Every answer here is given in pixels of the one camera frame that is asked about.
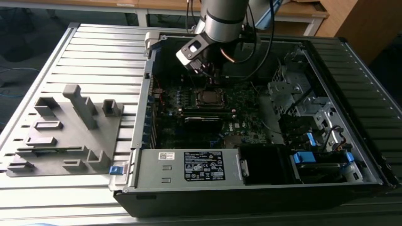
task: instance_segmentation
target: aluminum extrusion table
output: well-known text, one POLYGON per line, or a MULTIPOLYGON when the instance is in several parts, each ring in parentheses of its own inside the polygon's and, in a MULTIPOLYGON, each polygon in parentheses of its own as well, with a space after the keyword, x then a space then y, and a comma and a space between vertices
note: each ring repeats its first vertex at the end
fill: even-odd
MULTIPOLYGON (((0 225, 30 223, 233 225, 266 221, 282 221, 280 225, 283 225, 283 221, 288 220, 298 220, 299 223, 306 220, 310 225, 323 225, 324 222, 326 225, 328 222, 338 225, 344 222, 350 223, 352 219, 359 224, 363 222, 379 223, 384 218, 399 221, 402 212, 399 190, 383 197, 356 200, 332 210, 266 215, 143 219, 132 218, 115 201, 107 187, 108 175, 6 177, 6 164, 14 155, 13 147, 20 142, 14 139, 24 138, 29 128, 22 126, 30 125, 32 114, 36 113, 32 105, 37 97, 43 96, 52 96, 56 100, 63 100, 61 91, 67 83, 80 84, 81 93, 89 96, 93 102, 115 99, 119 103, 124 103, 124 117, 113 161, 128 160, 139 87, 144 73, 144 37, 149 30, 161 29, 93 24, 69 25, 0 134, 0 225)), ((180 29, 163 29, 161 31, 183 32, 180 29)))

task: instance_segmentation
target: motherboard chip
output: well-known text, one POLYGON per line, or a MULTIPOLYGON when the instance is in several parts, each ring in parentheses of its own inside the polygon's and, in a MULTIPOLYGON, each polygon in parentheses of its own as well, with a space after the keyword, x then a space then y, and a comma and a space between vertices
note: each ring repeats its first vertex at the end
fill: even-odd
POLYGON ((217 96, 215 91, 204 91, 201 93, 201 99, 205 103, 216 104, 217 103, 217 96))
POLYGON ((197 90, 196 91, 196 107, 200 109, 221 109, 224 108, 223 90, 197 90))

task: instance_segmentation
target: workbench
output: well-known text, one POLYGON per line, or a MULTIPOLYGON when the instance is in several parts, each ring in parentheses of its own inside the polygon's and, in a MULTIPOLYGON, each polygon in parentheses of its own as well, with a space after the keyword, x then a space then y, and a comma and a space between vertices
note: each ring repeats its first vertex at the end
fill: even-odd
MULTIPOLYGON (((339 225, 350 223, 352 219, 359 224, 379 224, 390 217, 400 221, 399 190, 387 196, 355 200, 331 210, 196 218, 132 218, 108 190, 109 175, 24 178, 9 178, 5 175, 6 165, 14 157, 14 147, 29 129, 26 125, 36 119, 32 107, 36 99, 51 96, 57 101, 67 101, 61 95, 67 83, 79 84, 83 96, 91 97, 93 103, 113 99, 124 104, 113 162, 129 159, 139 87, 147 59, 144 38, 148 31, 184 32, 183 29, 168 28, 77 23, 69 25, 0 134, 0 225, 233 225, 267 221, 280 221, 283 225, 284 221, 290 220, 296 220, 298 224, 308 221, 308 225, 323 225, 328 222, 339 225)), ((342 67, 348 63, 336 62, 336 56, 331 55, 336 50, 330 48, 328 40, 332 39, 318 39, 316 47, 327 53, 323 60, 331 65, 330 70, 366 72, 367 69, 352 70, 342 67)), ((348 81, 347 78, 354 78, 354 75, 340 74, 338 77, 348 81)), ((392 166, 392 169, 399 175, 400 167, 392 166)))
MULTIPOLYGON (((0 6, 20 8, 43 8, 56 10, 101 11, 136 13, 139 26, 148 27, 148 15, 185 15, 185 0, 5 0, 0 6)), ((193 14, 199 16, 200 3, 193 1, 193 14)), ((315 9, 310 3, 290 2, 275 15, 280 22, 303 23, 302 35, 314 36, 328 13, 315 9)))

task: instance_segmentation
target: motherboard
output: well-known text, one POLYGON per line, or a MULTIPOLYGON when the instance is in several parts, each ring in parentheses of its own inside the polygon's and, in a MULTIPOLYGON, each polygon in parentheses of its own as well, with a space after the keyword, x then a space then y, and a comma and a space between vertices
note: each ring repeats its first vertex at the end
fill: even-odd
POLYGON ((251 85, 200 88, 192 82, 153 93, 159 148, 235 148, 267 142, 251 85))

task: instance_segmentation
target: floor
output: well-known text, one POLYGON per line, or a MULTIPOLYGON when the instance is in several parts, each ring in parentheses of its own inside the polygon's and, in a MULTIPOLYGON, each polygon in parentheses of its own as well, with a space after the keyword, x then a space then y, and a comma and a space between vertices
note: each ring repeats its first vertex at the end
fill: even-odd
MULTIPOLYGON (((44 9, 32 9, 29 15, 35 31, 25 33, 24 38, 28 46, 33 49, 32 57, 24 61, 8 62, 0 55, 0 67, 30 67, 41 69, 48 56, 57 44, 59 39, 71 22, 85 24, 109 24, 109 25, 137 25, 136 16, 123 13, 107 12, 79 12, 68 10, 56 11, 57 18, 49 18, 44 9)), ((157 21, 157 17, 151 15, 149 24, 155 27, 184 28, 184 16, 163 16, 163 22, 157 21)), ((188 19, 189 25, 193 23, 192 18, 188 19)), ((402 74, 402 37, 399 36, 394 43, 383 50, 378 58, 374 60, 370 68, 378 79, 383 83, 386 89, 394 96, 395 100, 402 103, 400 80, 402 74)), ((1 73, 0 68, 0 94, 8 96, 24 95, 36 78, 33 71, 6 71, 1 73)), ((12 113, 21 101, 22 97, 0 96, 0 131, 8 122, 12 113)))

